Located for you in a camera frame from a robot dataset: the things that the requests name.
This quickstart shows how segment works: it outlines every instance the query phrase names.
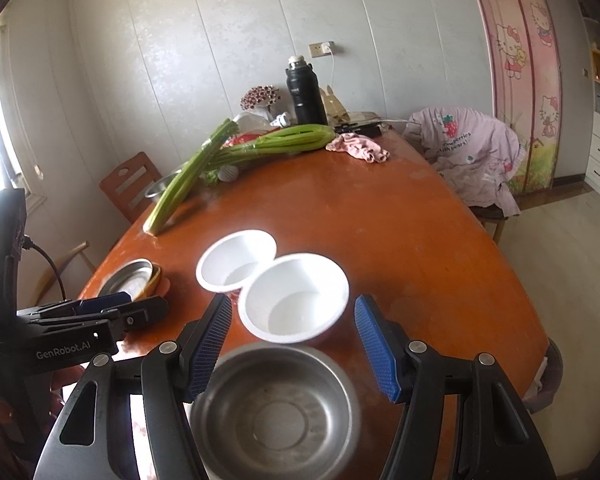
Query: black thermos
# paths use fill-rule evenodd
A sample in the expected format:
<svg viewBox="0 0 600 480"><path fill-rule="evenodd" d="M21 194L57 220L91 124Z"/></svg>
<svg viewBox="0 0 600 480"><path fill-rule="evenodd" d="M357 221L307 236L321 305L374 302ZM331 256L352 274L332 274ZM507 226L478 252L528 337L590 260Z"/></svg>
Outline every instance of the black thermos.
<svg viewBox="0 0 600 480"><path fill-rule="evenodd" d="M311 64L303 56L289 58L286 86L294 100L298 124L327 124L327 114L320 97L318 78Z"/></svg>

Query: tiled floor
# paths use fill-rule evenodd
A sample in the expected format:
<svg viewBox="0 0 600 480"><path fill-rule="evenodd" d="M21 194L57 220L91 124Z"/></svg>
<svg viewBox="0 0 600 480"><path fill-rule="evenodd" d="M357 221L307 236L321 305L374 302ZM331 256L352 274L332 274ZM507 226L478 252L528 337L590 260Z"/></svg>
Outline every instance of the tiled floor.
<svg viewBox="0 0 600 480"><path fill-rule="evenodd" d="M585 468L600 448L600 196L523 211L500 249L564 360L555 401L534 421L558 475Z"/></svg>

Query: electrical socket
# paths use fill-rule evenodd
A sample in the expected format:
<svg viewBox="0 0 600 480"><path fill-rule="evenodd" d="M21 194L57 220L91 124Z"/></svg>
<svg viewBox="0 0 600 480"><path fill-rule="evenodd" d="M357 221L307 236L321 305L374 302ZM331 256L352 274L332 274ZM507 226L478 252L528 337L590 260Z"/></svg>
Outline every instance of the electrical socket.
<svg viewBox="0 0 600 480"><path fill-rule="evenodd" d="M328 43L329 49L322 47L323 44ZM333 52L333 41L321 41L320 43L311 43L309 45L309 54L311 57L322 57L330 56Z"/></svg>

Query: pink cloth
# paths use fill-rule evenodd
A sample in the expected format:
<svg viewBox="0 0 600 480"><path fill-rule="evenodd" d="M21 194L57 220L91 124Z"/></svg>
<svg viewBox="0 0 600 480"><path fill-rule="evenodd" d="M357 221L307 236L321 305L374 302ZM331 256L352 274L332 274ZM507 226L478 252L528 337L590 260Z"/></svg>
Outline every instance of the pink cloth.
<svg viewBox="0 0 600 480"><path fill-rule="evenodd" d="M425 108L410 119L407 140L422 144L424 157L468 206L520 214L507 180L526 151L516 133L494 117L470 108Z"/></svg>
<svg viewBox="0 0 600 480"><path fill-rule="evenodd" d="M389 158L387 150L383 150L371 139L359 134L340 134L325 148L330 152L347 152L367 162L384 162Z"/></svg>

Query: tabletop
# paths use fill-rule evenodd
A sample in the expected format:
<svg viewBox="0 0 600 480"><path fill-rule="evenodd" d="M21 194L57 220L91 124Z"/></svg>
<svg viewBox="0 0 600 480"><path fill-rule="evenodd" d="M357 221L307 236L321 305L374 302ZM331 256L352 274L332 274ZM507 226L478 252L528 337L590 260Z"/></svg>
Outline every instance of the tabletop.
<svg viewBox="0 0 600 480"><path fill-rule="evenodd" d="M279 256L309 252L334 260L349 280L349 304L314 346L344 369L362 409L360 442L343 479L380 476L402 410L378 390L366 359L353 319L358 295L373 295L388 319L441 354L472 359L490 352L519 394L548 345L516 275L462 201L400 137L387 134L378 142L391 153L384 164L319 150L277 158L235 182L203 189L158 237L142 231L145 212L81 295L96 296L106 278L133 259L162 267L171 280L170 312L127 336L122 355L135 356L174 339L200 317L212 293L196 281L196 263L231 232L261 229L276 239ZM222 353L256 340L234 308ZM446 478L453 411L449 399L434 478Z"/></svg>

